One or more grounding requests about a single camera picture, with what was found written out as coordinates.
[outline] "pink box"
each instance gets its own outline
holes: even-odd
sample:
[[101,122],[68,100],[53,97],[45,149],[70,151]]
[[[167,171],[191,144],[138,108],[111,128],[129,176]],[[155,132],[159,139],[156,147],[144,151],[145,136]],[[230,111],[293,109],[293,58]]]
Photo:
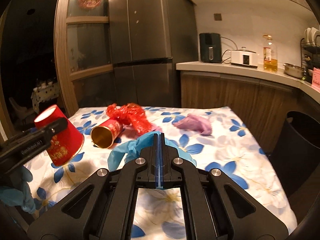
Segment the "pink box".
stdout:
[[320,91],[320,69],[313,68],[311,87]]

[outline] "power cord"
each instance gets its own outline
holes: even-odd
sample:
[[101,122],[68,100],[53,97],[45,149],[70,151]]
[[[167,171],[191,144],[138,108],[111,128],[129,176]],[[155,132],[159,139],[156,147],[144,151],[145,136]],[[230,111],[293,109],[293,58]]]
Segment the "power cord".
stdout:
[[229,40],[229,41],[233,42],[233,44],[236,46],[236,49],[238,49],[237,44],[236,44],[233,40],[231,40],[231,39],[229,39],[229,38],[226,38],[226,37],[221,37],[221,38],[224,38],[224,39],[226,39],[226,40]]
[[223,58],[223,55],[227,52],[227,51],[231,51],[230,49],[227,49],[221,56],[221,58]]
[[227,49],[221,56],[221,58],[223,58],[223,55],[227,52],[227,51],[231,51],[230,49]]
[[228,60],[228,59],[231,59],[231,57],[228,57],[228,58],[226,58],[224,61],[222,61],[221,63],[224,63],[226,60]]

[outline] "red plastic bag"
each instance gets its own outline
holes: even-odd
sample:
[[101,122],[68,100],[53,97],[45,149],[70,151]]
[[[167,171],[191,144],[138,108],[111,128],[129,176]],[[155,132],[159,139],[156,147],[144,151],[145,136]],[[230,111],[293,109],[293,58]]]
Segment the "red plastic bag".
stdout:
[[147,120],[146,114],[141,106],[130,103],[120,108],[116,108],[116,104],[112,104],[107,108],[107,115],[116,119],[124,125],[132,125],[140,135],[151,131],[151,123]]

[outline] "chair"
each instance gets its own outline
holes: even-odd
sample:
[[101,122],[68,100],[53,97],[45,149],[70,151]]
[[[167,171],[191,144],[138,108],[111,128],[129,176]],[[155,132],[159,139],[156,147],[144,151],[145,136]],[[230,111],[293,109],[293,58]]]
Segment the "chair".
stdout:
[[27,109],[25,106],[19,106],[13,98],[9,98],[9,101],[17,117],[22,121],[22,123],[26,124],[26,118],[35,112],[33,108]]

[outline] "stainless steel refrigerator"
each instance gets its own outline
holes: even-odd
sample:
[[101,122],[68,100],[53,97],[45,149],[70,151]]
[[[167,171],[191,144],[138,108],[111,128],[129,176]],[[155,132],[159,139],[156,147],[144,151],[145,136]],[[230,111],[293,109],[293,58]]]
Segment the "stainless steel refrigerator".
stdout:
[[189,0],[109,0],[117,103],[180,107],[175,64],[197,61],[197,30]]

